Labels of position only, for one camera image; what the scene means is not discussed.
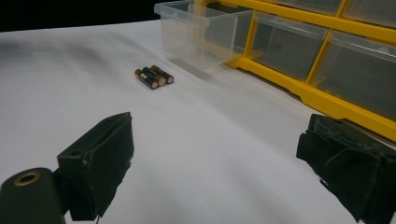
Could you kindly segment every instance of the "plastic storage drawer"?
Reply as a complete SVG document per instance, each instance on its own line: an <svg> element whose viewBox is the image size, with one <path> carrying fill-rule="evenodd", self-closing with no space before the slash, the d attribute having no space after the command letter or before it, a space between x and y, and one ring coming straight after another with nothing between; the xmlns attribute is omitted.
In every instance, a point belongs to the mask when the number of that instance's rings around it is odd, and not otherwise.
<svg viewBox="0 0 396 224"><path fill-rule="evenodd" d="M396 121L396 47L332 32L312 85Z"/></svg>
<svg viewBox="0 0 396 224"><path fill-rule="evenodd" d="M327 15L335 15L342 0L264 0L280 5L296 7L307 11L318 12Z"/></svg>
<svg viewBox="0 0 396 224"><path fill-rule="evenodd" d="M396 27L396 0L350 0L346 18Z"/></svg>
<svg viewBox="0 0 396 224"><path fill-rule="evenodd" d="M154 11L162 19L163 48L200 69L240 56L246 45L252 10L212 6L217 10L195 5L193 1L156 4Z"/></svg>
<svg viewBox="0 0 396 224"><path fill-rule="evenodd" d="M255 12L257 21L249 58L287 76L306 80L327 28Z"/></svg>

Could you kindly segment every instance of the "white table surface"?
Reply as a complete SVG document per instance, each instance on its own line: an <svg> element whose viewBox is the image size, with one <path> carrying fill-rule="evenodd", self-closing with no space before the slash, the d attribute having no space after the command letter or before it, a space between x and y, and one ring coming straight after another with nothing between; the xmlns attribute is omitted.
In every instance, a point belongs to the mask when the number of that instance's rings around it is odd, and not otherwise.
<svg viewBox="0 0 396 224"><path fill-rule="evenodd" d="M101 224L355 223L295 157L315 110L243 71L168 59L159 21L0 34L0 181L54 171L97 122L131 111L132 167ZM154 63L176 82L134 77Z"/></svg>

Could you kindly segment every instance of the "black background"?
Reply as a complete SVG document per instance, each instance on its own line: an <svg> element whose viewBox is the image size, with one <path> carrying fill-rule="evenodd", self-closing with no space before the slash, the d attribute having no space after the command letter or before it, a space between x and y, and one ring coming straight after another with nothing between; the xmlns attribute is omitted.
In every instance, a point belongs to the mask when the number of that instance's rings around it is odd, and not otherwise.
<svg viewBox="0 0 396 224"><path fill-rule="evenodd" d="M0 32L157 20L171 0L0 0Z"/></svg>

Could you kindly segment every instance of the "battery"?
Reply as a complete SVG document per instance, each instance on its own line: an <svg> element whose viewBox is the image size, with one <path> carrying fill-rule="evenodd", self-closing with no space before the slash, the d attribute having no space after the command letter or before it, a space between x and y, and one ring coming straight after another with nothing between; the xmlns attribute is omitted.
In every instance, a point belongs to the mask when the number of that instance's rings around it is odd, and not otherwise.
<svg viewBox="0 0 396 224"><path fill-rule="evenodd" d="M157 74L156 72L154 72L154 71L151 71L149 68L144 67L144 68L142 69L142 72L143 72L146 76L150 77L151 79L154 79L154 80L158 83L158 86L161 87L161 86L164 86L164 85L166 84L166 79L165 79L164 77L158 75L158 74Z"/></svg>
<svg viewBox="0 0 396 224"><path fill-rule="evenodd" d="M158 83L156 81L154 81L153 79L151 79L150 77L146 76L142 72L142 70L136 69L136 71L134 71L134 76L137 79L139 79L141 82L143 82L143 84L148 86L150 89L155 90L158 88Z"/></svg>
<svg viewBox="0 0 396 224"><path fill-rule="evenodd" d="M157 65L152 65L150 69L156 73L158 73L160 76L164 77L166 79L167 84L171 84L174 82L174 77L169 75L167 72L163 71L161 68L159 68Z"/></svg>

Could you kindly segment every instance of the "yellow frame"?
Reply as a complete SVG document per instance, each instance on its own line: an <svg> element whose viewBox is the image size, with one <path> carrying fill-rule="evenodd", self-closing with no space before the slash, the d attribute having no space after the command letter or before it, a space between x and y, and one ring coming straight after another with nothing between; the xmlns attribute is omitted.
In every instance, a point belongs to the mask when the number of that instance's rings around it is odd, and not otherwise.
<svg viewBox="0 0 396 224"><path fill-rule="evenodd" d="M353 105L345 100L337 98L329 93L320 91L310 85L310 82L318 69L320 60L322 59L330 37L331 30L339 30L355 35L363 35L382 42L396 45L396 30L375 26L359 21L352 21L342 17L343 12L349 0L343 0L336 15L322 15L314 12L308 12L301 9L283 7L273 3L266 3L258 0L219 0L222 4L228 6L240 6L252 8L256 11L276 14L278 16L289 18L297 21L305 21L316 25L330 28L324 44L320 49L318 57L309 73L306 81L299 81L294 78L285 76L269 67L260 63L255 63L248 58L249 50L252 43L252 37L255 31L256 23L252 20L249 33L247 36L247 45L245 53L242 57L227 62L226 64L232 68L241 68L250 71L260 77L264 77L275 84L282 86L292 93L301 97L304 104L309 105L316 110L329 115L336 119L348 119L360 126L367 128L375 133L379 133L388 139L396 142L396 122L379 116L369 110ZM206 6L210 2L218 2L217 0L195 0L196 4Z"/></svg>

